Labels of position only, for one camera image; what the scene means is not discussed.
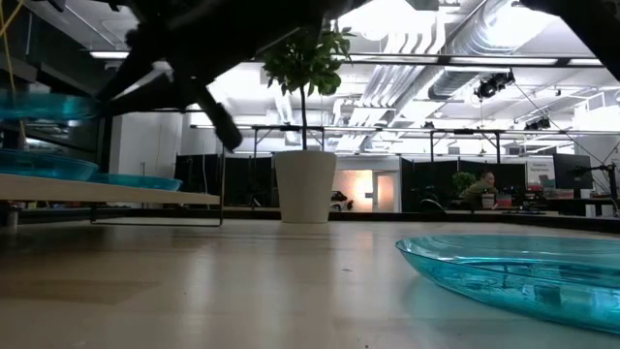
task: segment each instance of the blue plastic dish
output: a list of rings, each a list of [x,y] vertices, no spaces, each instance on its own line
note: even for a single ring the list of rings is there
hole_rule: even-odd
[[[33,152],[0,149],[0,174],[87,180],[99,166],[87,161]]]
[[[620,241],[435,236],[396,247],[419,273],[476,301],[620,333]]]
[[[90,98],[37,92],[0,92],[0,119],[42,118],[49,120],[80,120],[96,113]]]
[[[89,181],[147,189],[176,191],[183,182],[178,179],[133,174],[93,174]]]

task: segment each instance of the potted tree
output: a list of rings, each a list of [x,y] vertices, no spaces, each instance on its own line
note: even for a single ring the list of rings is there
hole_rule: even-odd
[[[264,54],[268,86],[276,81],[283,95],[299,90],[301,97],[301,150],[274,156],[284,222],[327,222],[336,156],[308,150],[306,97],[315,91],[323,96],[336,93],[341,83],[337,71],[343,61],[351,62],[347,38],[352,36],[350,28],[324,28],[321,33],[301,28]]]

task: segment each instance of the doorway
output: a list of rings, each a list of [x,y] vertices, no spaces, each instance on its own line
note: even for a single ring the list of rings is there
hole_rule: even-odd
[[[373,212],[398,212],[398,172],[373,172]]]

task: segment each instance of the plant stem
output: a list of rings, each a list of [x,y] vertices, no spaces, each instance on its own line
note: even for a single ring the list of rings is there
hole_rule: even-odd
[[[306,92],[301,86],[299,91],[301,92],[301,148],[308,150],[308,120],[306,119]]]

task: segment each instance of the fluorescent light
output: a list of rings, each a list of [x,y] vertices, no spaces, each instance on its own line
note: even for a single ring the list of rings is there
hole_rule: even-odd
[[[394,156],[393,153],[369,153],[369,152],[362,152],[359,155],[361,156]]]
[[[523,65],[548,65],[552,66],[557,63],[557,58],[529,58],[529,57],[453,57],[450,63],[455,64],[493,64],[505,66],[523,66]]]
[[[472,72],[472,73],[504,73],[511,71],[510,68],[500,67],[446,67],[446,72]]]
[[[596,59],[596,58],[576,58],[576,59],[571,59],[571,61],[569,62],[570,66],[574,66],[574,65],[584,65],[584,66],[601,66],[603,67],[603,63],[601,63],[600,60]]]
[[[127,51],[90,51],[89,53],[97,59],[125,59],[129,55]]]
[[[191,128],[200,128],[200,129],[214,129],[213,125],[190,125]],[[236,125],[236,128],[239,130],[252,130],[251,125]]]
[[[439,60],[437,56],[410,56],[406,54],[371,54],[371,53],[352,53],[351,60],[354,64],[436,64]],[[332,57],[339,61],[344,61],[342,54],[333,54]]]
[[[241,151],[236,151],[233,154],[238,154],[238,155],[254,155],[254,151],[241,150]],[[257,151],[256,154],[257,155],[271,155],[271,152],[270,151]]]
[[[560,131],[525,131],[525,130],[510,130],[506,131],[510,135],[561,135]]]
[[[430,129],[414,129],[414,128],[386,128],[384,132],[407,132],[407,133],[430,133]]]
[[[325,127],[326,131],[380,132],[381,127]]]

